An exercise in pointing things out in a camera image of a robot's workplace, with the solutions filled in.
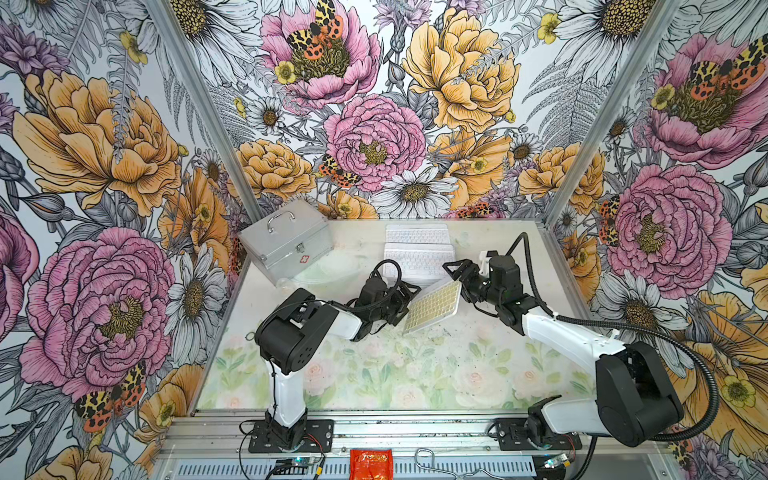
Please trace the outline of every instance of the black cable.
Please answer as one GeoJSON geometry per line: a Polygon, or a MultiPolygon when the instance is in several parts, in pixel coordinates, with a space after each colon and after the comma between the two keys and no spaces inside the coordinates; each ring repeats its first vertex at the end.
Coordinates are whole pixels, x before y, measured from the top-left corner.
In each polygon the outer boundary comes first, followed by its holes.
{"type": "Polygon", "coordinates": [[[594,455],[594,447],[598,444],[598,436],[593,435],[592,440],[589,442],[589,449],[587,450],[587,456],[584,457],[584,461],[581,463],[581,467],[579,467],[578,472],[576,472],[576,475],[571,477],[571,480],[580,480],[581,477],[584,476],[585,473],[587,473],[587,468],[589,468],[589,463],[592,461],[592,455],[594,455]]]}
{"type": "MultiPolygon", "coordinates": [[[[541,295],[539,294],[538,288],[536,287],[536,279],[533,275],[533,262],[531,260],[531,247],[528,245],[528,234],[526,232],[520,233],[509,250],[507,250],[507,255],[512,253],[520,240],[523,240],[523,246],[525,248],[525,265],[528,269],[528,282],[531,284],[531,291],[533,292],[533,296],[541,309],[544,310],[549,316],[552,316],[552,309],[550,309],[544,300],[541,299],[541,295]]],[[[657,332],[656,330],[647,329],[642,326],[631,325],[629,323],[576,319],[570,316],[559,314],[557,320],[566,323],[573,323],[574,325],[596,326],[619,330],[627,329],[645,333],[647,335],[655,336],[658,339],[662,339],[665,342],[671,343],[673,346],[677,347],[681,352],[685,353],[688,357],[690,357],[691,360],[694,361],[694,365],[701,372],[702,376],[704,377],[704,382],[707,384],[707,390],[709,392],[709,404],[707,405],[707,411],[704,413],[701,419],[690,428],[685,429],[682,432],[661,433],[659,435],[654,435],[650,437],[651,440],[656,442],[679,442],[680,440],[690,439],[696,435],[699,435],[710,425],[712,425],[712,422],[717,416],[717,410],[720,407],[720,393],[717,391],[717,382],[715,381],[714,375],[712,375],[712,372],[709,370],[709,368],[707,368],[707,365],[703,362],[703,360],[699,358],[699,356],[693,350],[688,348],[688,346],[682,342],[678,342],[668,335],[657,332]]]]}
{"type": "Polygon", "coordinates": [[[477,305],[477,303],[473,303],[473,304],[472,304],[472,306],[475,308],[475,310],[477,310],[477,311],[478,311],[478,312],[480,312],[480,313],[484,313],[485,315],[488,315],[488,316],[492,316],[492,317],[494,317],[494,318],[498,318],[498,314],[497,314],[497,313],[490,313],[490,312],[488,312],[488,311],[486,311],[486,310],[483,310],[482,308],[480,308],[480,307],[477,305]]]}

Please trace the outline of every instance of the red packet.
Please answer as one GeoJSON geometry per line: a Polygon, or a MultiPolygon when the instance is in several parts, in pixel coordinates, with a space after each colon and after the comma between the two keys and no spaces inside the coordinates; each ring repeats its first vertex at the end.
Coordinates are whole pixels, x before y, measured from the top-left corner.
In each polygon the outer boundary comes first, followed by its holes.
{"type": "Polygon", "coordinates": [[[352,450],[349,480],[392,480],[392,450],[352,450]]]}

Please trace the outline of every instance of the silver toolbox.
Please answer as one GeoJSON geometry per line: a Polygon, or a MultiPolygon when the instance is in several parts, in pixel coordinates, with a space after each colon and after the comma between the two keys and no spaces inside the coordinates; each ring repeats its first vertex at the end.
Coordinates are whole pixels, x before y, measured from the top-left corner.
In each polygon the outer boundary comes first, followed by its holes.
{"type": "Polygon", "coordinates": [[[291,278],[331,251],[325,216],[295,200],[238,234],[250,259],[270,282],[291,278]]]}

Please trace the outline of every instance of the vent grille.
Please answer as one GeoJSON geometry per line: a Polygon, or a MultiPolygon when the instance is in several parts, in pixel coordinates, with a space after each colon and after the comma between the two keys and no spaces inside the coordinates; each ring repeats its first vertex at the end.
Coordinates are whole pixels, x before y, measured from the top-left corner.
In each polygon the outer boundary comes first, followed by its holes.
{"type": "MultiPolygon", "coordinates": [[[[424,458],[422,463],[428,465],[429,459],[424,458]]],[[[244,459],[245,472],[253,480],[263,480],[266,474],[275,465],[272,459],[244,459]]],[[[473,472],[477,468],[483,468],[500,477],[532,477],[536,475],[533,460],[527,455],[505,455],[487,457],[437,457],[436,468],[449,470],[456,473],[473,472]]],[[[394,464],[395,475],[400,478],[451,478],[438,472],[421,470],[413,462],[413,457],[396,457],[394,464]]],[[[314,468],[305,471],[295,468],[272,475],[275,480],[304,480],[314,476],[314,468]]],[[[240,465],[237,460],[210,459],[195,460],[183,459],[179,463],[174,480],[243,480],[240,465]]],[[[349,458],[328,458],[323,468],[322,480],[347,480],[349,478],[349,458]]]]}

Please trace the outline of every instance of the white keyboard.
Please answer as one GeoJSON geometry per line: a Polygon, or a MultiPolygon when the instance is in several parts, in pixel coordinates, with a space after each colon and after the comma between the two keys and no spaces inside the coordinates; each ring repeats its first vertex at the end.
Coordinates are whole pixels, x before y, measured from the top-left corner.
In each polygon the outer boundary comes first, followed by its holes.
{"type": "Polygon", "coordinates": [[[403,333],[415,332],[454,316],[461,296],[461,282],[451,280],[450,276],[425,288],[408,305],[403,333]]]}
{"type": "Polygon", "coordinates": [[[443,243],[449,245],[448,225],[445,223],[422,223],[420,225],[395,224],[386,226],[386,241],[389,243],[443,243]]]}
{"type": "MultiPolygon", "coordinates": [[[[437,243],[385,243],[384,258],[396,261],[402,270],[402,279],[419,286],[432,285],[448,276],[442,268],[445,262],[456,260],[453,245],[437,243]]],[[[391,263],[384,265],[384,276],[397,278],[391,263]]]]}

